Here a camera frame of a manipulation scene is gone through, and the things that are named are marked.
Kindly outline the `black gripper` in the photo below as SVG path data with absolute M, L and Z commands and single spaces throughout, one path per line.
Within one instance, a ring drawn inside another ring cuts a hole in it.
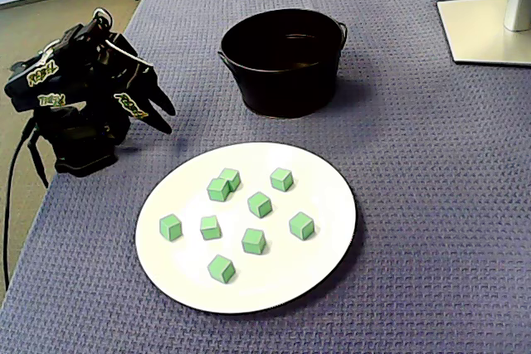
M 175 108 L 158 86 L 152 65 L 138 58 L 138 52 L 122 33 L 109 27 L 83 27 L 80 31 L 80 88 L 85 96 L 113 96 L 128 116 L 163 133 L 172 128 L 152 106 L 174 116 Z

